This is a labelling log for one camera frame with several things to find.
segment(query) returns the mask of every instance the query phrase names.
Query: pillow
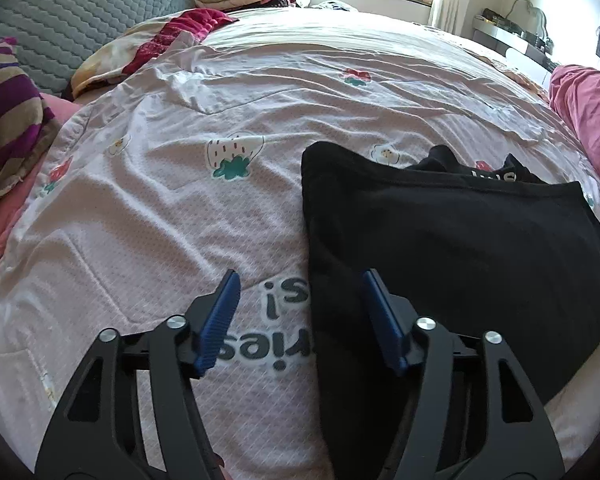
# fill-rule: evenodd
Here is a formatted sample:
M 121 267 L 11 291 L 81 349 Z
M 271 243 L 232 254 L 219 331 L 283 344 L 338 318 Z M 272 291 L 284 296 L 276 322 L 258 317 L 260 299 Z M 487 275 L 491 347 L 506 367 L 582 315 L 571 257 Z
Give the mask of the pillow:
M 48 105 L 51 107 L 56 119 L 61 124 L 67 122 L 67 120 L 76 113 L 81 105 L 65 101 L 59 97 L 47 94 L 41 94 Z M 33 187 L 36 180 L 36 175 L 40 171 L 42 166 L 42 158 L 33 167 L 29 174 L 22 180 L 21 183 L 16 184 L 11 192 L 7 193 L 0 200 L 0 258 L 4 253 L 4 249 L 7 245 L 7 239 L 11 233 L 11 229 L 15 223 L 20 219 L 24 211 L 24 202 Z
M 0 198 L 36 165 L 60 124 L 20 68 L 15 40 L 0 43 Z
M 600 72 L 559 66 L 551 77 L 549 98 L 551 108 L 576 133 L 600 174 Z

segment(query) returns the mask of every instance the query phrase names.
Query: red cloth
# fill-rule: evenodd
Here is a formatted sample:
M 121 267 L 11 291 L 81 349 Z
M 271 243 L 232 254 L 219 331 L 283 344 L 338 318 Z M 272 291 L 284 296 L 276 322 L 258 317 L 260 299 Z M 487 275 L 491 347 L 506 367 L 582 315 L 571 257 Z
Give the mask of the red cloth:
M 188 30 L 198 41 L 202 41 L 212 30 L 237 21 L 237 18 L 230 18 L 221 10 L 185 10 L 180 16 L 167 23 L 150 41 L 142 44 L 134 60 L 122 69 L 122 73 L 131 75 L 147 61 L 158 57 L 183 30 Z
M 551 108 L 576 133 L 600 174 L 600 72 L 578 65 L 559 66 L 550 85 Z

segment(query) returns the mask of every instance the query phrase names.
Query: gray quilted blanket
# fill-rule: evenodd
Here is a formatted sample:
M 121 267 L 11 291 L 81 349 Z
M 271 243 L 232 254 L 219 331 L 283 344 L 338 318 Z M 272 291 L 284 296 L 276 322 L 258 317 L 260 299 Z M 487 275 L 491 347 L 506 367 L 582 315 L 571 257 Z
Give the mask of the gray quilted blanket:
M 0 0 L 0 38 L 18 40 L 23 69 L 59 95 L 81 63 L 133 25 L 193 7 L 191 0 Z

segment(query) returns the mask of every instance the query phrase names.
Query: pink blanket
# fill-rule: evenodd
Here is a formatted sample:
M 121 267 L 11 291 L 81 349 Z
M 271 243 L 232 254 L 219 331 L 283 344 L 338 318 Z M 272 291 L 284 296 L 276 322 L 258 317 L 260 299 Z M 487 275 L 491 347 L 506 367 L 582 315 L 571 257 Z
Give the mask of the pink blanket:
M 42 97 L 52 109 L 56 119 L 62 124 L 67 122 L 69 117 L 80 109 L 80 105 L 70 103 L 52 95 L 42 94 Z M 42 156 L 24 180 L 0 200 L 0 258 L 4 253 L 11 229 L 24 211 L 24 201 L 33 187 L 33 183 L 44 160 L 45 158 Z
M 550 103 L 576 133 L 600 174 L 600 72 L 578 65 L 559 66 L 551 78 Z

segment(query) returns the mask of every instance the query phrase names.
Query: bedsheet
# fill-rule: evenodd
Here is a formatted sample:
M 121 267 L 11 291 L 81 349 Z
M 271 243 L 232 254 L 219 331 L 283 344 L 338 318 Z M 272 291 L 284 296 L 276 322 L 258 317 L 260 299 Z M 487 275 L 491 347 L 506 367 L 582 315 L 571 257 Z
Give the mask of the bedsheet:
M 232 267 L 240 305 L 194 384 L 214 450 L 235 480 L 331 477 L 301 210 L 316 140 L 397 167 L 441 143 L 471 166 L 513 153 L 546 182 L 579 181 L 600 220 L 600 178 L 567 126 L 439 34 L 363 13 L 239 17 L 205 45 L 182 33 L 75 114 L 45 159 L 0 261 L 0 430 L 29 466 L 103 327 L 151 329 Z M 144 375 L 139 399 L 159 465 Z M 600 428 L 600 346 L 546 409 L 571 465 Z

